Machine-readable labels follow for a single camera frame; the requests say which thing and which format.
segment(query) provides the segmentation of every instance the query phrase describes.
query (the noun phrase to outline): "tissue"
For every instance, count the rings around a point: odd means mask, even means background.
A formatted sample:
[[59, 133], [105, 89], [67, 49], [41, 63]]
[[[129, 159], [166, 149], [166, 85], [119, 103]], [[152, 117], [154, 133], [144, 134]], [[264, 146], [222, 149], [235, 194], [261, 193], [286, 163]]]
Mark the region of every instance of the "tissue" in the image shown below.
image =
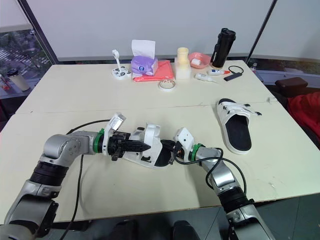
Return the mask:
[[158, 59], [155, 57], [156, 42], [150, 40], [132, 40], [133, 59], [132, 72], [140, 75], [154, 76], [158, 69]]

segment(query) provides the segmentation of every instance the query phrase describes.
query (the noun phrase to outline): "green ring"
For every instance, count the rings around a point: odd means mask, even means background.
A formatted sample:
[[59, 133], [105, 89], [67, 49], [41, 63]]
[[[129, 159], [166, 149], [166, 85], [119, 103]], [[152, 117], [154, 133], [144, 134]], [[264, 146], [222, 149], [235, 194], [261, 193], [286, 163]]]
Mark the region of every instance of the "green ring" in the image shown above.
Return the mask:
[[98, 153], [98, 142], [99, 139], [102, 135], [105, 134], [105, 130], [103, 128], [101, 128], [101, 130], [99, 131], [99, 133], [96, 135], [95, 139], [94, 139], [94, 143], [93, 143], [93, 151], [95, 153]]
[[204, 145], [202, 145], [201, 143], [193, 145], [193, 151], [192, 151], [192, 155], [191, 155], [191, 162], [196, 160], [196, 153], [197, 153], [197, 151], [198, 151], [198, 149], [200, 147], [204, 147]]

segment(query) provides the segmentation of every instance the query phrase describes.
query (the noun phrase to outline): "white slipper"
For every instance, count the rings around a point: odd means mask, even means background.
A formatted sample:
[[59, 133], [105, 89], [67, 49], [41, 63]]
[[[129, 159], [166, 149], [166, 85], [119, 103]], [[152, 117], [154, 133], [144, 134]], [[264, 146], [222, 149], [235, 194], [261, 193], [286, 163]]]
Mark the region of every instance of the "white slipper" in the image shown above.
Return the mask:
[[222, 98], [217, 105], [226, 146], [235, 154], [249, 152], [252, 145], [248, 129], [250, 116], [262, 115], [249, 107], [249, 104], [239, 104], [228, 98]]

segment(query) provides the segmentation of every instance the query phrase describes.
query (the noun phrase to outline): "lid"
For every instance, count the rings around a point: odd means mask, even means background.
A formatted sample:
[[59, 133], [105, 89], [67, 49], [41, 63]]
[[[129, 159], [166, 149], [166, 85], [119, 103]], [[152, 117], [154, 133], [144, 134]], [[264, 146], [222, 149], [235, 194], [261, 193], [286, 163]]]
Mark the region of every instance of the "lid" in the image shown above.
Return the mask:
[[16, 75], [18, 75], [18, 74], [19, 74], [19, 72], [18, 72], [18, 70], [15, 69], [15, 68], [11, 69], [10, 71], [8, 71], [8, 72], [6, 73], [6, 75], [7, 75], [8, 77], [16, 76]]

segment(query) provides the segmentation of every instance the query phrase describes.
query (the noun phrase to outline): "black insole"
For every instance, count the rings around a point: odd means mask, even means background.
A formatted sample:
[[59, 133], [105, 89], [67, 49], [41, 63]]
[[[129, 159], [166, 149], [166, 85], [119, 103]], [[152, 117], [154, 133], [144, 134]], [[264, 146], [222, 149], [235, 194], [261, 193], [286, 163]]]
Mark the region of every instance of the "black insole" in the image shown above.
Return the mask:
[[[235, 101], [223, 98], [219, 101], [231, 102]], [[248, 151], [251, 149], [251, 138], [248, 129], [247, 118], [241, 115], [233, 115], [225, 124], [226, 132], [229, 137], [230, 144], [239, 151]]]

